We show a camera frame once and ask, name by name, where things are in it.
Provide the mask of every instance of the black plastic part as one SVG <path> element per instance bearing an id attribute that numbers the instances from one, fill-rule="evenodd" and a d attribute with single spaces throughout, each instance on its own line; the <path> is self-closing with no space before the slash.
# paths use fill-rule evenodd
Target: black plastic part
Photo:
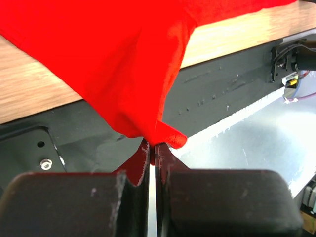
<path id="1" fill-rule="evenodd" d="M 289 51 L 287 54 L 284 55 L 280 60 L 275 62 L 275 58 L 279 55 L 279 53 L 286 49 L 287 47 L 302 43 L 306 46 L 310 47 L 308 43 L 306 42 L 315 40 L 316 34 L 311 34 L 306 37 L 303 37 L 301 39 L 296 39 L 294 41 L 279 45 L 277 47 L 274 47 L 272 49 L 272 69 L 271 69 L 271 75 L 272 75 L 272 81 L 278 81 L 293 72 L 299 71 L 299 70 L 313 70 L 316 69 L 316 61 L 311 58 L 307 58 L 306 55 L 313 55 L 312 52 L 308 51 L 306 54 L 306 51 L 302 47 L 295 48 L 291 51 Z"/>
<path id="2" fill-rule="evenodd" d="M 3 237 L 145 237 L 148 171 L 139 186 L 124 173 L 24 174 L 0 202 Z"/>
<path id="3" fill-rule="evenodd" d="M 316 41 L 308 41 L 304 45 L 316 49 Z M 298 70 L 316 71 L 316 50 L 312 52 L 306 48 L 300 48 L 296 55 L 294 67 Z"/>
<path id="4" fill-rule="evenodd" d="M 271 171 L 170 174 L 170 224 L 177 236 L 287 236 L 303 222 L 284 180 Z"/>

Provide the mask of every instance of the black metal panel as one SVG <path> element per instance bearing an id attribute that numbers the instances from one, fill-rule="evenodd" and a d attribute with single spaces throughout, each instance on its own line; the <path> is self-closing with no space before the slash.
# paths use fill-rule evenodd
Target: black metal panel
<path id="1" fill-rule="evenodd" d="M 65 172 L 45 127 L 19 130 L 3 136 L 0 138 L 0 151 L 0 187 L 3 189 L 16 175 L 24 172 Z M 43 159 L 52 161 L 49 170 L 41 169 Z"/>
<path id="2" fill-rule="evenodd" d="M 271 83 L 271 49 L 281 42 L 182 69 L 167 96 L 163 120 L 192 136 L 281 88 L 281 81 Z"/>

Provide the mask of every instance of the red fabric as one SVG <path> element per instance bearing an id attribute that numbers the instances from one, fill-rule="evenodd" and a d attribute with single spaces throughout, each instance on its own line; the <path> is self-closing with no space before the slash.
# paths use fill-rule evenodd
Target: red fabric
<path id="1" fill-rule="evenodd" d="M 294 1 L 0 0 L 0 33 L 115 131 L 179 148 L 186 136 L 161 120 L 194 28 Z"/>

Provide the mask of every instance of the aluminum surface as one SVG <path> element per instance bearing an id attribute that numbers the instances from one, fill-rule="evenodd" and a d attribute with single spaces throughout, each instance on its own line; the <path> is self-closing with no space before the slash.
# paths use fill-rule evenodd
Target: aluminum surface
<path id="1" fill-rule="evenodd" d="M 297 96 L 316 91 L 316 73 L 303 81 Z M 209 129 L 190 137 L 173 153 L 193 169 L 268 169 L 278 172 L 293 196 L 316 170 L 316 97 L 291 104 L 279 98 L 248 118 L 214 135 Z"/>

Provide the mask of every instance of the hole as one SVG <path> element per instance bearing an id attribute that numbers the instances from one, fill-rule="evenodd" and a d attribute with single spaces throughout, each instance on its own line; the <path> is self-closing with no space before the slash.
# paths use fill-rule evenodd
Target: hole
<path id="1" fill-rule="evenodd" d="M 45 146 L 45 142 L 42 142 L 42 141 L 38 142 L 38 147 L 43 147 L 43 146 Z"/>

